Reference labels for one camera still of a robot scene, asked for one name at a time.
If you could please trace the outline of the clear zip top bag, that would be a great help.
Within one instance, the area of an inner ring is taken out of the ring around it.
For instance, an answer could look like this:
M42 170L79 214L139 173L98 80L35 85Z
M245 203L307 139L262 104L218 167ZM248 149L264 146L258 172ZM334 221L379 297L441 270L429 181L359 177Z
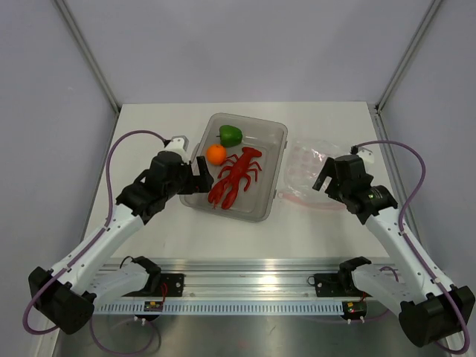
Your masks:
M345 151L334 143L317 138L295 138L290 143L289 155L283 167L284 188L279 197L306 208L343 210L345 206L331 200L326 194L327 183L320 191L313 190L319 173L328 157L344 155Z

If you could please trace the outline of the orange fruit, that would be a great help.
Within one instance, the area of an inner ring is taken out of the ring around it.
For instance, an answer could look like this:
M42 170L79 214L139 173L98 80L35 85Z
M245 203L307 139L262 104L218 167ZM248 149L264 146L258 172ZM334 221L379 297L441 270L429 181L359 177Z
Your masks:
M227 150L221 144L214 144L208 147L206 159L214 166L220 166L227 158Z

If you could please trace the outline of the red toy lobster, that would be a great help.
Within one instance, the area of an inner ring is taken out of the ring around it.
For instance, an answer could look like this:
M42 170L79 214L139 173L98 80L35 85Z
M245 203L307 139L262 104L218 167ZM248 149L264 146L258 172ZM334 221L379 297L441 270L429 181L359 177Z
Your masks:
M239 185L242 179L246 180L243 189L246 192L251 186L251 176L254 173L254 180L258 179L258 172L262 170L260 164L255 158L260 158L262 152L253 147L243 147L241 156L233 154L225 159L224 166L217 178L218 182L211 188L208 193L208 202L216 207L221 204L221 209L228 210L232 207L239 193Z

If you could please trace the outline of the green bell pepper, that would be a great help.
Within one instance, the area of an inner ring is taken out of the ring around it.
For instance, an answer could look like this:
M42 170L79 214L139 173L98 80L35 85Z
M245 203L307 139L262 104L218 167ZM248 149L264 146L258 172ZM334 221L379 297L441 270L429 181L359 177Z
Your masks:
M219 142L223 147L235 147L242 143L242 131L231 125L223 125L219 128L217 135Z

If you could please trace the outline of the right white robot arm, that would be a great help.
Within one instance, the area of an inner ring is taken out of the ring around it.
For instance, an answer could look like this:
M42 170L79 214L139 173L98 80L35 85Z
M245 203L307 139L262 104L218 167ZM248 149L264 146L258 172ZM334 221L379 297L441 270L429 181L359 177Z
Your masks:
M429 257L402 218L397 201L373 177L358 155L328 158L313 185L345 205L381 243L403 279L384 276L367 258L340 264L338 287L347 295L364 292L377 299L399 319L412 344L423 347L455 333L466 334L475 305L468 286L456 286Z

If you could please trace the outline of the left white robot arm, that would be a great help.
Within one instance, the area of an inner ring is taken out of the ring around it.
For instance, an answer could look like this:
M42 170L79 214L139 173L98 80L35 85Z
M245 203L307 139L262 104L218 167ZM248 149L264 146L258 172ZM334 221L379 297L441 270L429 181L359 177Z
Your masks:
M88 323L97 307L132 292L151 296L160 290L161 268L143 256L100 279L96 273L171 198L210 191L213 177L205 157L197 157L196 163L197 175L178 152L160 151L150 167L122 190L96 234L50 269L37 267L30 273L28 308L36 308L57 329L72 335Z

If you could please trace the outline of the clear grey plastic container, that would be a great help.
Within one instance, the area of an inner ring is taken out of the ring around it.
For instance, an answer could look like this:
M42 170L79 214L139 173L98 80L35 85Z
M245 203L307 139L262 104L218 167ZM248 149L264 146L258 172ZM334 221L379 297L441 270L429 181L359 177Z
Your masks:
M181 196L183 205L249 222L268 218L288 129L258 118L212 115L193 157L203 156L213 177L209 193Z

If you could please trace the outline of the left aluminium frame post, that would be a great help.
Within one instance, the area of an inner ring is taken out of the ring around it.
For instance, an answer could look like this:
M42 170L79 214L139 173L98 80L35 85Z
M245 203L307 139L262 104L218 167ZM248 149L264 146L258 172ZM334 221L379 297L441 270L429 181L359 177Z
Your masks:
M106 99L111 106L112 111L116 116L120 114L121 105L119 104L114 92L112 91L111 86L109 85L103 71L101 70L92 50L90 49L89 44L86 41L85 36L83 35L80 26L75 19L75 16L68 5L68 2L65 0L55 1L59 11L62 14L62 17L67 24L68 29L71 31L71 34L74 38L74 41L77 43L77 46L80 49L80 53L83 55L90 71L92 72L94 78L97 81L100 89L105 95Z

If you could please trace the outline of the aluminium frame post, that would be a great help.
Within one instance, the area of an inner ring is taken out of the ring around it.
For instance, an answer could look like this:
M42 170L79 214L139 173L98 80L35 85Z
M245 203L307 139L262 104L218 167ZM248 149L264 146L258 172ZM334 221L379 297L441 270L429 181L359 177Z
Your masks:
M425 35L429 31L433 21L437 17L440 8L444 4L443 0L432 0L424 15L422 16L416 30L414 31L408 45L406 46L403 55L400 57L395 70L393 71L384 91L376 102L375 110L380 115L395 92L399 82L404 77L407 67L410 65L412 59L416 56L420 45L422 44Z
M120 114L121 105L119 104L114 92L112 91L111 86L109 85L103 71L101 70L92 50L90 49L89 44L86 41L85 36L83 35L80 26L75 19L75 16L68 5L68 2L65 0L55 1L59 11L62 14L62 17L67 24L68 29L71 31L71 34L74 38L74 41L77 43L77 46L80 49L80 53L83 55L90 71L92 72L94 78L97 81L100 89L105 95L106 99L111 106L112 111L116 116Z

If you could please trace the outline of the aluminium mounting rail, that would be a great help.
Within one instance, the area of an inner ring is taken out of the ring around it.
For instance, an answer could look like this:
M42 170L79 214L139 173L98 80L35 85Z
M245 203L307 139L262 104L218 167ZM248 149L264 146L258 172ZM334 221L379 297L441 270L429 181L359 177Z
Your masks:
M317 272L335 271L345 257L289 259L153 258L166 273L184 275L188 300L311 300Z

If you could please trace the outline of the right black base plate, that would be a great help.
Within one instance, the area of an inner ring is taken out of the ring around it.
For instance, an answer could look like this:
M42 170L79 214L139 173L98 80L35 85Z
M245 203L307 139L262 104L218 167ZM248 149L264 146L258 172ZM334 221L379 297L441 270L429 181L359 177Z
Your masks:
M315 289L319 298L367 298L370 295L358 290L352 279L339 273L316 273L307 277L306 282Z

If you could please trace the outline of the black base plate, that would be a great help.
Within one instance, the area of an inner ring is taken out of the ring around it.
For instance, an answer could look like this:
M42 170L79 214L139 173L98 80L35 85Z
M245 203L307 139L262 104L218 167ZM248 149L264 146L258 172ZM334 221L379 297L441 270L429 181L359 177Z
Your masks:
M130 292L125 297L131 298L179 298L183 295L184 274L160 273L150 277L145 286L135 292Z
M352 279L339 273L316 273L307 277L306 282L315 289L319 298L367 298L370 295L358 290Z

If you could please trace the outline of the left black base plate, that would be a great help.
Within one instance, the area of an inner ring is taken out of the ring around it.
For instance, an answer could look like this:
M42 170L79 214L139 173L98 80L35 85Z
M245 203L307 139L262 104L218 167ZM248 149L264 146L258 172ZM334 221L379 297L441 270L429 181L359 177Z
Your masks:
M150 277L145 286L135 292L130 292L125 297L131 298L179 298L183 295L184 274L160 273Z

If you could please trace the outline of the right aluminium frame post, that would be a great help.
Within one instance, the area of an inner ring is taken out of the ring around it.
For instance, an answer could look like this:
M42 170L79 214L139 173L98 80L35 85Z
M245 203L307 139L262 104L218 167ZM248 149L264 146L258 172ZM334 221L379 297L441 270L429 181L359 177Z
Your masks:
M380 115L395 92L399 82L404 77L407 67L410 65L412 59L416 56L420 45L422 44L425 35L429 31L433 21L437 17L440 8L444 4L443 0L432 0L424 15L422 16L416 30L414 31L408 45L406 46L403 55L400 57L395 70L393 71L384 91L376 102L375 110Z

